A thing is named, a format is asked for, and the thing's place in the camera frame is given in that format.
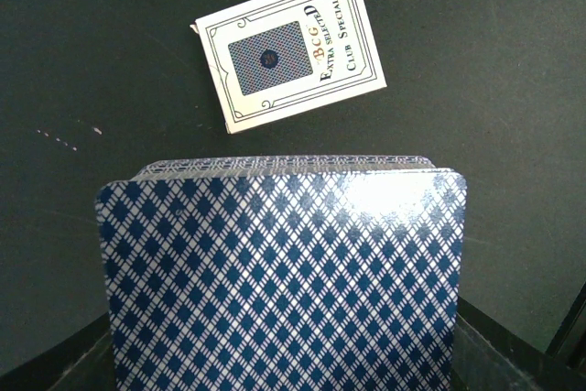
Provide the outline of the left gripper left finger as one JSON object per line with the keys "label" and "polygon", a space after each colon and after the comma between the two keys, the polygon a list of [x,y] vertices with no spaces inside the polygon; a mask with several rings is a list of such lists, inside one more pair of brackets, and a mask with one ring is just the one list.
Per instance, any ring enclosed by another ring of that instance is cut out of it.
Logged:
{"label": "left gripper left finger", "polygon": [[39,356],[1,376],[2,390],[48,390],[109,336],[108,314]]}

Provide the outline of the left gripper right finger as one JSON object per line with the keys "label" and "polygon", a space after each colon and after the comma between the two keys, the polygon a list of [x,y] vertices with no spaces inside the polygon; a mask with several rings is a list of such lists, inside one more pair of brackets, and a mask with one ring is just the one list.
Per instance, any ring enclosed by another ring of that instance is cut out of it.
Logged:
{"label": "left gripper right finger", "polygon": [[452,390],[583,390],[585,376],[459,299]]}

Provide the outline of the blue playing card deck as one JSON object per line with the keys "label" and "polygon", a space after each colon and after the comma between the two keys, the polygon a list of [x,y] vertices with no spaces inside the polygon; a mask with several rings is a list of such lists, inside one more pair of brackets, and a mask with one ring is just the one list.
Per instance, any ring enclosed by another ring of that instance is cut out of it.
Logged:
{"label": "blue playing card deck", "polygon": [[467,182],[423,157],[161,161],[95,201],[120,390],[447,390]]}

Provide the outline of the white playing card box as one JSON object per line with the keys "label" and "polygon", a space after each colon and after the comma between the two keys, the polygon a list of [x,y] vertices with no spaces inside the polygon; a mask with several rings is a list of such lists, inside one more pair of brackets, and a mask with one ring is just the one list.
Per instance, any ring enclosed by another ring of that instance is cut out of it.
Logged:
{"label": "white playing card box", "polygon": [[250,0],[191,28],[230,134],[386,86],[364,0]]}

